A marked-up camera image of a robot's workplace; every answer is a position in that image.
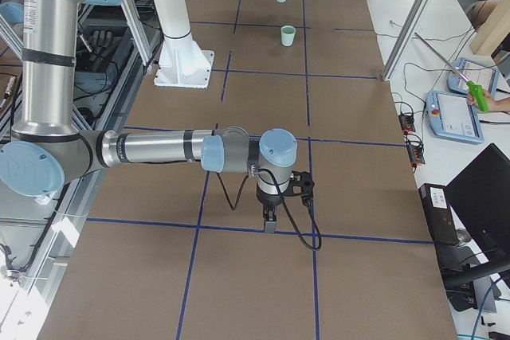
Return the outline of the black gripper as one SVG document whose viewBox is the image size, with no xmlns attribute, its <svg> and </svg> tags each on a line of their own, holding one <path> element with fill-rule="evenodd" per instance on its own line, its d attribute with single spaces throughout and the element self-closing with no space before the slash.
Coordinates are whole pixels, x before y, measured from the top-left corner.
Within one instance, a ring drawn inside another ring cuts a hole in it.
<svg viewBox="0 0 510 340">
<path fill-rule="evenodd" d="M 277 230 L 277 206 L 282 205 L 284 198 L 278 194 L 269 194 L 259 186 L 256 189 L 257 200 L 262 204 L 264 232 L 275 233 Z"/>
</svg>

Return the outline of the person hand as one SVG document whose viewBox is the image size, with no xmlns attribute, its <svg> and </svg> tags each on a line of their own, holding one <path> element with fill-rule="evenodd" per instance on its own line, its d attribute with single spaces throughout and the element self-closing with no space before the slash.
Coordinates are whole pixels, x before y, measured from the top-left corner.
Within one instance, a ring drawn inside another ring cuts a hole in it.
<svg viewBox="0 0 510 340">
<path fill-rule="evenodd" d="M 497 105 L 496 105 L 496 101 L 493 99 L 491 93 L 483 91 L 483 95 L 484 95 L 484 101 L 487 104 L 487 106 L 485 108 L 480 107 L 480 105 L 477 101 L 477 98 L 475 96 L 473 96 L 471 93 L 468 94 L 468 98 L 467 98 L 468 105 L 477 107 L 482 112 L 495 111 Z"/>
</svg>

